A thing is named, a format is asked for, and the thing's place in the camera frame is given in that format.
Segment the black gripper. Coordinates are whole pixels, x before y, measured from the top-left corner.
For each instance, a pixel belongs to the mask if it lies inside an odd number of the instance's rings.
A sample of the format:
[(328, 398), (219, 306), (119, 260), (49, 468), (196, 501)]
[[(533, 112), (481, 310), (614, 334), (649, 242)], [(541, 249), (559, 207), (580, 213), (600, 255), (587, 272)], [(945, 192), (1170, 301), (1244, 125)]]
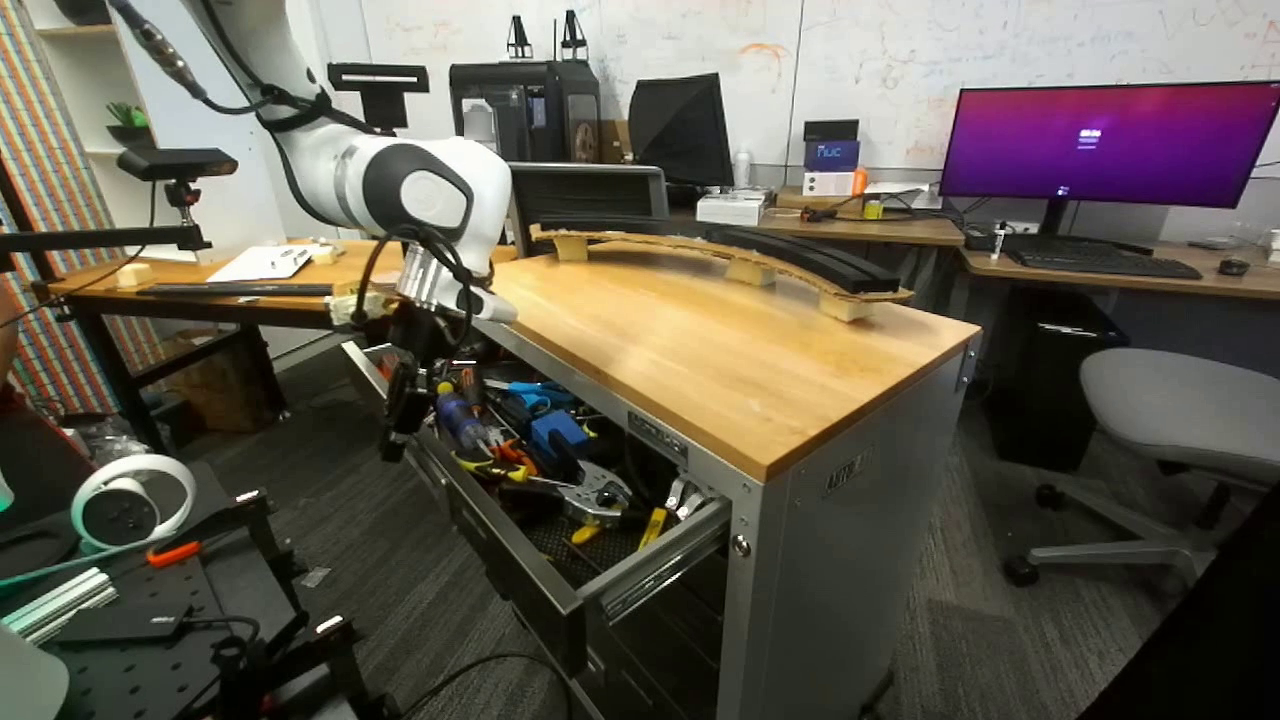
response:
[(395, 306), (388, 314), (392, 375), (381, 429), (381, 457), (395, 465), (415, 429), (415, 395), (436, 393), (436, 375), (454, 369), (454, 388), (474, 416), (485, 416), (485, 375), (478, 355), (485, 339), (478, 324), (494, 310), (489, 274), (470, 272), (454, 249), (408, 242), (395, 274)]

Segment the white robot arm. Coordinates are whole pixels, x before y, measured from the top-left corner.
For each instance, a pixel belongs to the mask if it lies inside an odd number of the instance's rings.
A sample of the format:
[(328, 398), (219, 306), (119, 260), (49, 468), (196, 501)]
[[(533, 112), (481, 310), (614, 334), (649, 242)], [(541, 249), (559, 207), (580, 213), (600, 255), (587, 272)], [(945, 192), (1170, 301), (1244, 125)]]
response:
[(312, 220), (408, 242), (395, 278), (408, 345), (381, 433), (381, 453), (399, 460), (436, 407), (433, 364), (447, 353), (443, 330), (514, 320), (514, 302), (494, 290), (494, 249), (514, 207), (510, 159), (470, 135), (414, 138), (339, 112), (293, 40), (288, 0), (180, 0), (241, 86), (241, 107), (211, 100), (188, 56), (132, 0), (103, 2), (191, 100), (260, 121), (293, 201)]

